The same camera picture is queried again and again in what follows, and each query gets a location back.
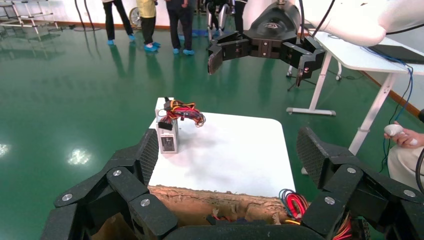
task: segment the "laptop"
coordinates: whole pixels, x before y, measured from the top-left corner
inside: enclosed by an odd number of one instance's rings
[[[403,46],[379,44],[375,46],[370,46],[369,49],[373,50],[378,54],[401,60],[407,64],[424,64],[424,55],[420,55]]]

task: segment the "white desk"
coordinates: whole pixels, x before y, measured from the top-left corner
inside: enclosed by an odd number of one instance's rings
[[[323,115],[335,115],[334,111],[330,110],[317,110],[318,98],[323,87],[324,80],[326,78],[327,69],[330,64],[332,57],[337,59],[339,63],[348,69],[359,70],[359,71],[371,71],[371,72],[384,72],[389,73],[387,79],[384,81],[380,88],[368,114],[365,117],[362,125],[358,128],[358,131],[349,147],[349,150],[356,155],[362,143],[365,140],[368,132],[370,131],[371,124],[377,116],[383,102],[395,83],[397,74],[409,74],[408,70],[399,63],[390,62],[380,56],[372,54],[360,46],[353,45],[342,39],[330,36],[325,32],[318,32],[315,35],[315,39],[321,44],[321,46],[327,51],[324,63],[322,64],[321,73],[316,84],[315,92],[313,93],[312,101],[309,109],[305,108],[288,108],[288,112],[293,113],[305,113],[305,114],[323,114]],[[405,46],[397,41],[385,38],[380,44],[383,45],[394,45],[403,46],[411,51],[418,54],[424,55],[424,53]],[[424,65],[421,64],[410,64],[413,67],[414,75],[424,75]]]
[[[273,119],[203,113],[178,121],[179,153],[161,154],[149,184],[275,197],[295,190],[281,124]],[[150,126],[156,128],[156,122]]]

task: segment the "white wall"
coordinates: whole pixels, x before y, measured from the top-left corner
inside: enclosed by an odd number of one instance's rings
[[[77,10],[75,8],[74,0],[49,0],[52,6],[52,11],[56,21],[59,22],[80,22]],[[84,0],[77,0],[79,11],[81,12],[82,20],[85,23],[89,22],[87,11],[84,6]],[[103,10],[102,0],[86,0],[87,7],[91,15],[93,23],[104,23],[105,12]],[[130,13],[132,8],[137,6],[136,0],[122,0],[127,15]],[[169,26],[169,17],[167,7],[164,0],[158,0],[159,4],[156,7],[156,25],[157,26]],[[244,29],[249,29],[252,22],[267,8],[273,0],[250,0],[244,10]],[[47,10],[47,3],[41,3],[43,9]],[[18,11],[20,14],[26,14],[26,9],[23,4],[18,4]],[[33,13],[39,12],[36,3],[28,4]],[[122,24],[118,12],[113,8],[113,15],[115,16],[115,24]]]
[[[387,37],[424,53],[424,45],[422,44],[424,39],[424,27],[400,34],[388,35]],[[386,73],[367,73],[380,84],[382,84],[387,77]],[[407,89],[408,82],[409,76],[406,74],[401,74],[396,80],[392,90],[399,96],[402,96]],[[424,76],[415,75],[413,77],[413,90],[409,102],[418,110],[424,109]]]

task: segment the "screw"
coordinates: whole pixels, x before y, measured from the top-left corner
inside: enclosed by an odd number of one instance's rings
[[[141,200],[140,205],[142,207],[149,206],[150,205],[150,200],[149,199],[143,199],[143,200]]]
[[[330,204],[330,205],[334,205],[336,203],[336,201],[334,201],[334,198],[330,197],[330,196],[326,196],[324,198],[325,202]]]
[[[62,201],[66,202],[72,198],[72,194],[68,193],[62,197]]]
[[[349,173],[351,173],[351,174],[354,174],[354,173],[356,173],[356,172],[357,172],[354,168],[351,168],[351,167],[348,167],[348,168],[347,168],[347,171],[348,171]]]
[[[113,172],[113,175],[119,176],[119,175],[121,175],[121,173],[122,173],[121,170],[116,170],[116,171]]]
[[[411,190],[405,190],[405,191],[403,191],[403,193],[406,195],[406,196],[409,196],[409,197],[411,197],[411,198],[414,198],[416,195],[415,195],[415,192],[413,192],[413,191],[411,191]]]

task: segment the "glossy floor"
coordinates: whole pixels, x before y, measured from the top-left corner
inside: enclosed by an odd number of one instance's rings
[[[282,61],[245,57],[209,76],[204,37],[193,41],[196,55],[174,56],[166,31],[154,35],[162,43],[156,54],[143,50],[140,32],[129,44],[118,30],[113,47],[104,30],[96,38],[72,30],[53,34],[41,43],[13,33],[0,40],[0,239],[38,239],[56,196],[97,173],[115,150],[137,143],[163,96],[196,102],[204,112],[280,121],[296,189],[311,201],[317,190],[300,174],[295,152],[299,128],[348,147],[379,90],[359,72],[344,69],[355,79],[342,81],[329,73],[317,107],[337,116],[289,115],[287,107],[309,106],[314,86],[302,83],[287,92],[294,80],[286,79]],[[337,70],[335,61],[330,69]],[[391,99],[384,103],[358,153],[375,170],[395,106]],[[408,113],[400,121],[419,128]]]

